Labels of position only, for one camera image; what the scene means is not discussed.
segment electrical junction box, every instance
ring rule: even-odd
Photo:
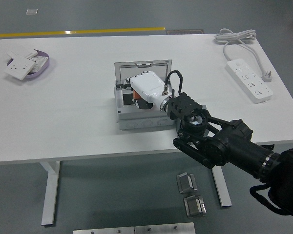
[[[171,60],[117,62],[115,63],[115,86],[117,123],[119,129],[148,128],[168,126],[175,123],[166,112],[154,109],[139,109],[133,102],[131,87],[124,87],[126,78],[134,77],[144,71],[153,71],[163,81],[171,71]]]

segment table leg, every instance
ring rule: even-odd
[[[43,168],[48,172],[47,187],[45,190],[44,206],[41,225],[53,224],[55,202],[57,197],[60,161],[41,162]]]

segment yellow floor line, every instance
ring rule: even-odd
[[[162,31],[164,27],[154,28],[115,28],[115,29],[95,29],[95,30],[67,30],[53,32],[32,32],[32,33],[2,33],[0,38],[26,37],[26,36],[44,36],[44,35],[67,35],[67,34],[85,34],[85,33],[119,33],[119,32],[142,32],[142,31]]]

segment white robotic hand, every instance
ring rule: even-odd
[[[140,99],[152,103],[156,110],[164,111],[171,96],[165,83],[152,71],[145,71],[127,81],[134,90],[134,102],[140,109],[148,109],[141,106]]]

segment wall switch panel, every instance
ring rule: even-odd
[[[35,66],[35,62],[17,56],[13,61],[5,68],[4,72],[11,76],[23,80],[30,70]]]
[[[254,103],[269,100],[273,92],[241,58],[229,61],[226,70]]]

